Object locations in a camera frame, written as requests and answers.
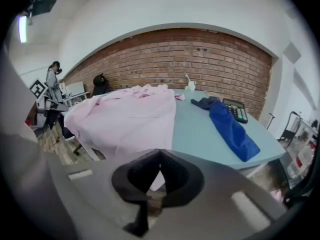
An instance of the calculator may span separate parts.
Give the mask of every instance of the calculator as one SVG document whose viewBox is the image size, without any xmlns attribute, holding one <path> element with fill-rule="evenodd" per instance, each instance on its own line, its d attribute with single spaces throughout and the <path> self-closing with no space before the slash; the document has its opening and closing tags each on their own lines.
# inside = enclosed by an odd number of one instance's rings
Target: calculator
<svg viewBox="0 0 320 240">
<path fill-rule="evenodd" d="M 229 109 L 236 121 L 243 124 L 248 123 L 248 117 L 243 103 L 228 98 L 224 98 L 222 102 Z"/>
</svg>

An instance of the gray jacket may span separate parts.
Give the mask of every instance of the gray jacket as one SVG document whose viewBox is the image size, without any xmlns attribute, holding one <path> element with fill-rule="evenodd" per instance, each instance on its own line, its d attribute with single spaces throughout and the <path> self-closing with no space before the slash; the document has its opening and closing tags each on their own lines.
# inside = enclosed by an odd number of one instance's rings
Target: gray jacket
<svg viewBox="0 0 320 240">
<path fill-rule="evenodd" d="M 48 85 L 48 91 L 52 100 L 56 102 L 62 102 L 62 95 L 59 88 L 59 82 L 56 77 L 56 73 L 53 69 L 50 69 L 46 75 L 46 83 Z"/>
</svg>

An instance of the white bottle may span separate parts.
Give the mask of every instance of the white bottle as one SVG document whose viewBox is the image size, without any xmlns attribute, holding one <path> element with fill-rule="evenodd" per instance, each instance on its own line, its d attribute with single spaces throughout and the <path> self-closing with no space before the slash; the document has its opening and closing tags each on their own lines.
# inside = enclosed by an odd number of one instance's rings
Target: white bottle
<svg viewBox="0 0 320 240">
<path fill-rule="evenodd" d="M 287 172 L 292 179 L 295 179 L 301 175 L 305 169 L 311 165 L 314 154 L 315 154 L 315 144 L 309 142 L 297 155 L 297 157 L 288 165 Z"/>
</svg>

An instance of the dark hair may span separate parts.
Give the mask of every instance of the dark hair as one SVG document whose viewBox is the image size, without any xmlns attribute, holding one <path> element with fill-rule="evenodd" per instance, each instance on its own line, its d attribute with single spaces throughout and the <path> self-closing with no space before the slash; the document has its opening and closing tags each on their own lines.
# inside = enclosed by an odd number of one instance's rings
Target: dark hair
<svg viewBox="0 0 320 240">
<path fill-rule="evenodd" d="M 48 71 L 49 71 L 53 66 L 57 66 L 58 68 L 60 68 L 60 62 L 59 62 L 59 61 L 54 61 L 54 62 L 48 67 Z"/>
</svg>

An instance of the light blue table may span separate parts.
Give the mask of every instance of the light blue table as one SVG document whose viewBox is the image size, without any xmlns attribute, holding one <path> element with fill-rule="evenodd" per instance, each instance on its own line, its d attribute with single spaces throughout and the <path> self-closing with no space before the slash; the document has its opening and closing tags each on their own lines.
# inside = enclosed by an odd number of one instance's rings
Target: light blue table
<svg viewBox="0 0 320 240">
<path fill-rule="evenodd" d="M 234 169 L 263 166 L 285 154 L 285 149 L 271 133 L 247 113 L 248 123 L 241 123 L 241 125 L 261 151 L 249 161 L 242 162 L 218 133 L 209 117 L 209 111 L 190 102 L 191 99 L 199 101 L 203 97 L 208 97 L 207 94 L 199 90 L 187 91 L 183 89 L 174 89 L 174 92 L 184 94 L 185 100 L 176 101 L 172 150 L 214 161 Z"/>
</svg>

